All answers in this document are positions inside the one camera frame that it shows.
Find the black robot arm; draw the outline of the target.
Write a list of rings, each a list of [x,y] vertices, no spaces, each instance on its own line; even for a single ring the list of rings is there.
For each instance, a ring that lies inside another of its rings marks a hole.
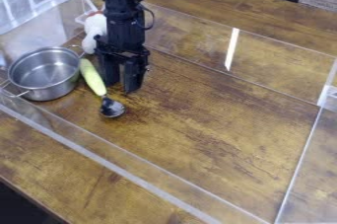
[[[141,4],[144,0],[104,0],[107,34],[96,35],[95,53],[99,56],[100,73],[107,86],[121,82],[124,92],[137,91],[148,71],[151,52],[144,47],[145,12],[155,13]]]

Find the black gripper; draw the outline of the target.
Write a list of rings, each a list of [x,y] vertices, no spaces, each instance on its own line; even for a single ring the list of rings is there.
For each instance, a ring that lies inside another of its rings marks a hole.
[[[120,82],[124,65],[124,92],[137,91],[148,71],[149,51],[144,47],[147,25],[141,3],[105,3],[107,34],[95,38],[100,73],[107,86]]]

